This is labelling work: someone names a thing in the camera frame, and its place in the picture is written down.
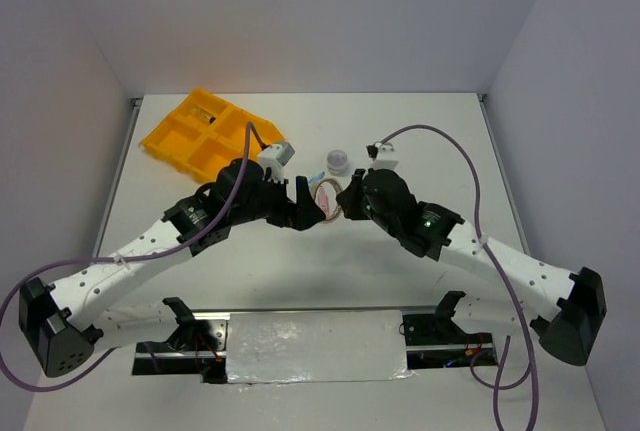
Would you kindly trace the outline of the jar of paper clips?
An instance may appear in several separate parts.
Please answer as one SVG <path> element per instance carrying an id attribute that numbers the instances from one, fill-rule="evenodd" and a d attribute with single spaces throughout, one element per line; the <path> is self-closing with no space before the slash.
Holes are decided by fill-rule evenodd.
<path id="1" fill-rule="evenodd" d="M 340 149 L 329 151 L 326 155 L 326 167 L 332 176 L 343 176 L 349 167 L 347 153 Z"/>

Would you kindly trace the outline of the clear tape roll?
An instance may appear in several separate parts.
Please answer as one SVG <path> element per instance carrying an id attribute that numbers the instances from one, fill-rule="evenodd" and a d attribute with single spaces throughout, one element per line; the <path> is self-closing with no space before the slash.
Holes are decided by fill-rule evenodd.
<path id="1" fill-rule="evenodd" d="M 317 191 L 317 188 L 320 185 L 322 185 L 323 187 L 325 185 L 330 186 L 334 191 L 334 194 L 335 194 L 334 201 L 333 201 L 332 204 L 329 203 L 330 204 L 330 209 L 331 209 L 331 216 L 330 216 L 329 220 L 324 219 L 324 223 L 325 224 L 333 223 L 340 217 L 340 215 L 343 212 L 342 207 L 338 204 L 338 201 L 337 201 L 337 197 L 343 191 L 343 187 L 340 184 L 340 182 L 335 178 L 323 178 L 320 182 L 315 184 L 310 189 L 311 195 L 312 195 L 312 197 L 314 199 L 314 202 L 316 204 L 317 204 L 317 202 L 316 202 L 316 191 Z"/>

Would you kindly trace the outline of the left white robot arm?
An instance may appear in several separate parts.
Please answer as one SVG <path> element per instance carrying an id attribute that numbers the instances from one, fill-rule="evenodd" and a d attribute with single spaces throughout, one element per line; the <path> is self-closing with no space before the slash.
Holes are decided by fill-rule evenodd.
<path id="1" fill-rule="evenodd" d="M 19 288 L 19 327 L 45 375 L 83 364 L 122 329 L 112 306 L 158 274 L 225 240 L 232 227 L 264 220 L 305 231 L 324 219 L 305 177 L 274 181 L 256 162 L 235 159 L 215 181 L 176 202 L 148 230 L 85 269 L 51 284 L 31 277 Z"/>

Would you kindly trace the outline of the blue highlighter pen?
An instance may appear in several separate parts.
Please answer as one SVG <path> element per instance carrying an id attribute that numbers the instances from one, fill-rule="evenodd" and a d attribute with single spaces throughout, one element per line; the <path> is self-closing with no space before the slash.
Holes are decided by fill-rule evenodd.
<path id="1" fill-rule="evenodd" d="M 309 187 L 313 187 L 315 184 L 320 182 L 324 178 L 324 176 L 325 176 L 325 172 L 322 171 L 322 172 L 318 173 L 317 175 L 313 176 L 312 178 L 310 178 L 308 180 Z"/>

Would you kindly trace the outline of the pink highlighter pen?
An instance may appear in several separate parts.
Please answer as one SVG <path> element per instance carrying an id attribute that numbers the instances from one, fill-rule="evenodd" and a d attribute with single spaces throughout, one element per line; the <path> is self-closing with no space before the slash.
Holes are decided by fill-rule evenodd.
<path id="1" fill-rule="evenodd" d="M 320 185 L 317 188 L 316 191 L 316 202 L 318 204 L 318 206 L 321 208 L 321 210 L 324 212 L 325 214 L 325 219 L 329 220 L 330 216 L 331 216 L 331 209 L 330 209 L 330 204 L 329 204 L 329 197 L 324 189 L 324 187 L 322 185 Z"/>

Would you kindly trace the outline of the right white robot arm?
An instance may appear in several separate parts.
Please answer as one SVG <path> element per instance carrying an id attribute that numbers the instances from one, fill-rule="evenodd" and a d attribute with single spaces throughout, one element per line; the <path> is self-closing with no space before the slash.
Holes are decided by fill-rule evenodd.
<path id="1" fill-rule="evenodd" d="M 414 256 L 503 286 L 547 353 L 587 364 L 607 313 L 596 271 L 558 268 L 482 235 L 461 215 L 417 200 L 392 170 L 357 170 L 337 202 L 347 219 L 376 223 Z"/>

